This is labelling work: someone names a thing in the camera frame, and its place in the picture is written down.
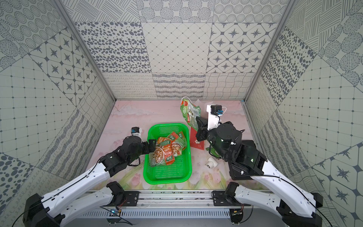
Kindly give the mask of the white and red paper bag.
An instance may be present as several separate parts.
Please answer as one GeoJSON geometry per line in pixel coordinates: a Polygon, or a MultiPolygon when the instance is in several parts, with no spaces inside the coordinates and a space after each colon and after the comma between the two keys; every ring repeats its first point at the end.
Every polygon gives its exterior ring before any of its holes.
{"type": "Polygon", "coordinates": [[[208,117],[203,117],[201,115],[201,107],[196,106],[187,97],[184,96],[181,99],[180,105],[181,113],[186,121],[186,123],[191,127],[191,130],[195,131],[194,139],[192,139],[192,144],[201,144],[199,149],[204,149],[204,143],[208,137],[210,130],[216,129],[220,124],[220,117],[224,114],[226,107],[221,105],[207,105],[206,111],[208,117]]]}

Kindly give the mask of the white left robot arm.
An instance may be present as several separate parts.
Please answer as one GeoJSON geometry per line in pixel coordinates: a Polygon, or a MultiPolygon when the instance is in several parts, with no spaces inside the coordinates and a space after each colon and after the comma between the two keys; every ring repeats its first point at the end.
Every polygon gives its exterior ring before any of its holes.
{"type": "Polygon", "coordinates": [[[97,207],[112,204],[120,207],[126,200],[125,190],[118,182],[110,182],[101,190],[84,195],[89,189],[123,171],[141,155],[156,149],[156,140],[143,142],[129,136],[116,150],[102,156],[85,173],[64,186],[43,196],[30,196],[25,205],[23,223],[26,227],[63,227],[78,216],[97,207]]]}

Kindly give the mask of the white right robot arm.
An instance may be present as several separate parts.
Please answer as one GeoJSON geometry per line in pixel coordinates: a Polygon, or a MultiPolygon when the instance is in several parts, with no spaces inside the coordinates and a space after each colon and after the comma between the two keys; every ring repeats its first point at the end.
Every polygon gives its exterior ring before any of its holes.
{"type": "Polygon", "coordinates": [[[231,165],[231,169],[245,178],[253,179],[270,190],[263,193],[236,182],[227,186],[220,198],[229,204],[249,204],[269,211],[289,227],[321,227],[318,209],[323,205],[319,193],[309,193],[284,176],[265,155],[242,139],[243,132],[231,122],[209,128],[209,120],[197,117],[198,141],[208,141],[217,159],[231,165]]]}

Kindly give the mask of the white pipe elbow fitting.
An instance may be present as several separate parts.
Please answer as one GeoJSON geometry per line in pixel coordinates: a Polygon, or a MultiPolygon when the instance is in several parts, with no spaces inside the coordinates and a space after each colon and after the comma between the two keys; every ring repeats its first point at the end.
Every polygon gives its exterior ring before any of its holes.
{"type": "Polygon", "coordinates": [[[216,159],[215,159],[215,158],[210,157],[210,158],[208,159],[207,163],[206,163],[206,166],[207,166],[208,168],[215,168],[215,167],[217,167],[217,166],[218,166],[218,162],[216,161],[216,159]]]}

